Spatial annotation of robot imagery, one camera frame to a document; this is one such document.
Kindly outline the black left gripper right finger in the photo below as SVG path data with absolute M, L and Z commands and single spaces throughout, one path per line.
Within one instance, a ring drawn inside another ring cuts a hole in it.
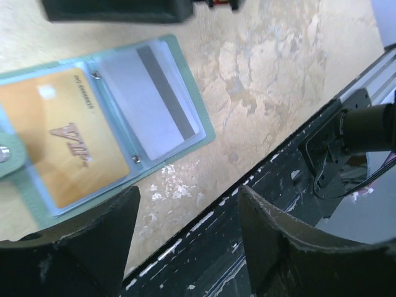
M 256 296 L 395 296 L 395 240 L 363 244 L 293 217 L 250 187 L 238 215 Z

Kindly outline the green leather card holder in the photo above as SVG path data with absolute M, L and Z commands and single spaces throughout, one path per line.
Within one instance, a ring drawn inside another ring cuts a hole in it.
M 140 47 L 153 41 L 164 41 L 171 51 L 176 66 L 181 74 L 186 88 L 191 96 L 192 103 L 206 132 L 205 138 L 179 149 L 167 158 L 151 161 L 145 154 L 136 135 L 127 124 L 117 103 L 110 92 L 98 63 L 105 56 L 126 48 Z M 80 56 L 72 59 L 63 59 L 56 62 L 19 69 L 1 74 L 1 86 L 13 82 L 31 79 L 53 72 L 59 72 L 72 67 L 81 68 L 87 77 L 89 86 L 95 94 L 98 104 L 105 115 L 110 129 L 116 139 L 121 152 L 126 158 L 130 172 L 122 180 L 115 182 L 102 190 L 90 194 L 88 197 L 74 202 L 63 209 L 56 208 L 45 188 L 39 174 L 30 160 L 27 146 L 11 126 L 4 110 L 1 108 L 1 147 L 9 152 L 8 157 L 1 162 L 1 204 L 19 199 L 25 204 L 27 212 L 35 220 L 40 229 L 48 228 L 80 213 L 94 208 L 124 188 L 173 163 L 185 155 L 210 143 L 215 138 L 215 131 L 209 114 L 200 95 L 198 86 L 183 55 L 177 38 L 174 35 L 165 35 L 151 40 L 141 41 L 132 45 L 121 46 L 105 51 Z

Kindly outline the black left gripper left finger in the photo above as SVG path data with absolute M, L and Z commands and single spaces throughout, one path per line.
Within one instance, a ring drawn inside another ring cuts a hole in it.
M 105 202 L 18 241 L 1 241 L 1 296 L 119 296 L 140 192 Z

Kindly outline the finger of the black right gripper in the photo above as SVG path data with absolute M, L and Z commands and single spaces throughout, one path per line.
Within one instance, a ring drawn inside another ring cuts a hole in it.
M 41 0 L 51 22 L 180 24 L 193 16 L 192 1 Z

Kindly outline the card with magnetic stripe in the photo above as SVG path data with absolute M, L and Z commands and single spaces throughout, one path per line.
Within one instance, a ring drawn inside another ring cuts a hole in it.
M 149 160 L 167 158 L 207 135 L 164 41 L 109 54 L 98 68 Z

